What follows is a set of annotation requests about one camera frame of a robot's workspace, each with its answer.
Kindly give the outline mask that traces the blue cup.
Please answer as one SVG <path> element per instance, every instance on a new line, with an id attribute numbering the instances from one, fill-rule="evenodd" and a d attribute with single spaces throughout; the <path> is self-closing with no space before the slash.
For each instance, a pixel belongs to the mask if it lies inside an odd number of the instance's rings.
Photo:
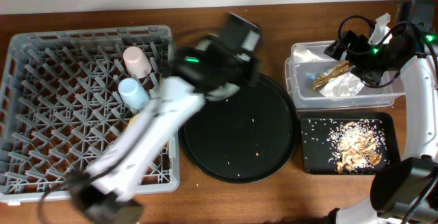
<path id="1" fill-rule="evenodd" d="M 146 90 L 134 78 L 125 78 L 118 84 L 118 92 L 124 104 L 131 109 L 141 110 L 149 101 Z"/>

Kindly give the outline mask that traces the pink cup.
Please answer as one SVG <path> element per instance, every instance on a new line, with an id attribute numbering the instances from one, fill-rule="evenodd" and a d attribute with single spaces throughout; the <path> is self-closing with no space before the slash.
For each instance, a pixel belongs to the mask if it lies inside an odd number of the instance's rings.
<path id="1" fill-rule="evenodd" d="M 123 52 L 123 60 L 129 74 L 138 79 L 147 77 L 152 71 L 149 59 L 139 47 L 127 47 Z"/>

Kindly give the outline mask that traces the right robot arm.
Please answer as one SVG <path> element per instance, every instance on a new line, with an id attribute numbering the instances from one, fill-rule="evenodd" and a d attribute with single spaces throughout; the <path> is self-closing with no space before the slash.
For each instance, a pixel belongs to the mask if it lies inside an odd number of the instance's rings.
<path id="1" fill-rule="evenodd" d="M 369 88 L 384 88 L 383 73 L 393 71 L 404 88 L 407 141 L 403 158 L 373 179 L 370 196 L 349 208 L 335 208 L 330 223 L 437 222 L 437 33 L 432 0 L 403 1 L 396 24 L 366 18 L 369 37 L 339 28 L 325 54 L 343 53 L 352 72 Z"/>

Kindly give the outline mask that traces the grey plate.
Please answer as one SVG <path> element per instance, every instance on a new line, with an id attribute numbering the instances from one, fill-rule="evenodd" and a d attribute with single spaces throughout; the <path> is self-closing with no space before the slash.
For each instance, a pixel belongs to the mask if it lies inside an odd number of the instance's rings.
<path id="1" fill-rule="evenodd" d="M 217 89 L 208 92 L 205 98 L 209 101 L 221 101 L 228 99 L 240 90 L 240 87 L 235 84 L 225 83 Z"/>

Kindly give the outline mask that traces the brown snack wrapper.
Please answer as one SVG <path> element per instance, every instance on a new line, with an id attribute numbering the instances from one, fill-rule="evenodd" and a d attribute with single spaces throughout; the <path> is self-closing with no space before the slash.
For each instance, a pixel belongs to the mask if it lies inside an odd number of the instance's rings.
<path id="1" fill-rule="evenodd" d="M 349 61 L 343 61 L 329 68 L 314 80 L 312 90 L 325 86 L 331 79 L 343 75 L 350 67 Z"/>

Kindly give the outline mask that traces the white tissue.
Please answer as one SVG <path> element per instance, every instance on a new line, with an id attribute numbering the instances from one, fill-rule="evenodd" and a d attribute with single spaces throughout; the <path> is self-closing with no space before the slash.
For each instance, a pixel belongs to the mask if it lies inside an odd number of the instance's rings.
<path id="1" fill-rule="evenodd" d="M 353 97 L 359 94 L 364 86 L 365 85 L 356 75 L 347 72 L 330 79 L 328 83 L 320 89 L 320 93 L 325 97 Z"/>

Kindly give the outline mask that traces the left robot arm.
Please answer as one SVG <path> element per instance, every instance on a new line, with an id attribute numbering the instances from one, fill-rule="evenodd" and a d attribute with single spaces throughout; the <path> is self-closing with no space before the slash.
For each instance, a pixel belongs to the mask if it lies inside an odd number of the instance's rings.
<path id="1" fill-rule="evenodd" d="M 257 80 L 259 60 L 247 46 L 204 40 L 178 50 L 157 98 L 83 171 L 66 175 L 72 205 L 92 223 L 137 223 L 143 207 L 134 200 L 143 174 L 170 136 L 206 99 L 227 99 Z"/>

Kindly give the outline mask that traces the yellow bowl with food scraps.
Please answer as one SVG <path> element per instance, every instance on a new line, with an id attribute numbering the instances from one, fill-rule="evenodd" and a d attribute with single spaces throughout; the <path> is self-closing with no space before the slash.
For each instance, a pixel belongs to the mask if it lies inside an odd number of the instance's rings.
<path id="1" fill-rule="evenodd" d="M 140 118 L 140 114 L 137 114 L 137 115 L 133 116 L 129 120 L 127 127 L 131 127 L 132 125 L 134 125 L 139 118 Z"/>

